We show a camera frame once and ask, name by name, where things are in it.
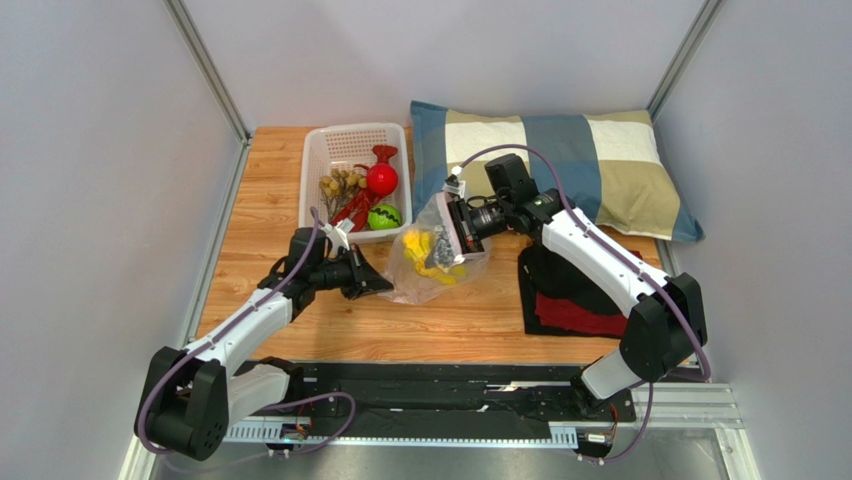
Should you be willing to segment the clear zip top bag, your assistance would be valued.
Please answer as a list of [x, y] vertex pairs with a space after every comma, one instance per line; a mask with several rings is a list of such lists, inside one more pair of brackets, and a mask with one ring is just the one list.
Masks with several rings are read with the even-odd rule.
[[445, 192], [433, 195], [415, 221], [397, 235], [384, 269], [393, 289], [381, 293], [381, 298], [423, 304], [485, 273], [491, 243], [471, 248], [457, 231], [451, 208], [462, 201]]

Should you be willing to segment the yellow toy bananas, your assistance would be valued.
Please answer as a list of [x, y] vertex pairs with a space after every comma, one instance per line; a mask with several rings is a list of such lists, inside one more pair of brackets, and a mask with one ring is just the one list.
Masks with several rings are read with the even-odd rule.
[[432, 245], [430, 230], [411, 229], [403, 235], [404, 256], [413, 265], [415, 272], [443, 285], [456, 285], [467, 276], [466, 267], [458, 265], [449, 270], [429, 266]]

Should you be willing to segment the green toy watermelon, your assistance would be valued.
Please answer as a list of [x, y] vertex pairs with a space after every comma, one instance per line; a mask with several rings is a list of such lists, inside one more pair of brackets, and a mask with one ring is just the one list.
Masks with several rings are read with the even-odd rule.
[[379, 204], [369, 210], [368, 225], [371, 230], [390, 230], [403, 224], [400, 211], [389, 204]]

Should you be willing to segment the red toy lobster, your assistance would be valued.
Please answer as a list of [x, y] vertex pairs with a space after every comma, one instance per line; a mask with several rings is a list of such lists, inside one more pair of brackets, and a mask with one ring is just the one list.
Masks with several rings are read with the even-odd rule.
[[[376, 162], [374, 164], [384, 163], [390, 165], [390, 160], [398, 153], [398, 149], [390, 145], [376, 145], [372, 148], [372, 153], [376, 156]], [[366, 176], [367, 170], [374, 164], [370, 166], [356, 164], [354, 166], [354, 171], [358, 171]], [[366, 187], [331, 220], [331, 224], [336, 224], [339, 221], [348, 218], [354, 223], [354, 227], [351, 231], [361, 231], [368, 223], [369, 210], [384, 198], [385, 197], [374, 195]]]

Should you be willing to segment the red toy strawberry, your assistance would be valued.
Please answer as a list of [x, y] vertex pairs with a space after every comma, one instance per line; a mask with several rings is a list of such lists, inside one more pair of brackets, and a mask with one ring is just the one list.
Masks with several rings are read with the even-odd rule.
[[371, 166], [366, 173], [367, 189], [379, 197], [392, 194], [398, 184], [399, 176], [396, 170], [389, 164], [377, 163]]

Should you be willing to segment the toy longan bunch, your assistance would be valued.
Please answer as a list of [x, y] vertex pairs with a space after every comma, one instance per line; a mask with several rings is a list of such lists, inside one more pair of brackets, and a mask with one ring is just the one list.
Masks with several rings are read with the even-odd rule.
[[320, 178], [318, 186], [327, 217], [332, 220], [367, 184], [365, 176], [358, 171], [333, 168]]

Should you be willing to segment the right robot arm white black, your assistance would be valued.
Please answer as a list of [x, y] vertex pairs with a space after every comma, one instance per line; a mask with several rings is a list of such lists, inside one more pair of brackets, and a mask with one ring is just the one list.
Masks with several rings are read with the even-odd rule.
[[460, 263], [485, 250], [492, 236], [512, 230], [531, 237], [573, 266], [627, 319], [619, 346], [584, 367], [571, 381], [576, 402], [597, 405], [615, 394], [669, 374], [704, 381], [711, 368], [703, 296], [687, 273], [670, 276], [605, 235], [570, 201], [561, 185], [540, 191], [512, 145], [485, 165], [492, 199], [472, 207], [463, 197], [461, 167], [453, 168], [432, 198], [450, 253], [431, 254], [427, 266]]

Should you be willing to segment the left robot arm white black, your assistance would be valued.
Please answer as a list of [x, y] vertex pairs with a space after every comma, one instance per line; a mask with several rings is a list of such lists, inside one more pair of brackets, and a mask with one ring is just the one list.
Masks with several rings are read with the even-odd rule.
[[322, 228], [297, 229], [287, 255], [234, 314], [187, 346], [154, 354], [135, 419], [137, 438], [155, 454], [203, 461], [244, 418], [308, 403], [301, 366], [276, 357], [252, 361], [250, 355], [319, 291], [355, 300], [392, 289], [357, 245], [332, 247]]

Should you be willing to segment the left idle robot arm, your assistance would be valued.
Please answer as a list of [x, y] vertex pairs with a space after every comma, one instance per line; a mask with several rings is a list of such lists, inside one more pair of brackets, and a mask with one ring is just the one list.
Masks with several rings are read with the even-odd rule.
[[296, 366], [268, 358], [239, 374], [238, 368], [269, 336], [291, 324], [314, 300], [316, 293], [338, 290], [349, 300], [393, 289], [366, 260], [361, 248], [340, 247], [332, 257], [312, 257], [300, 267], [288, 257], [279, 259], [245, 302], [216, 335], [223, 348], [221, 363], [228, 380], [229, 423], [286, 403]]

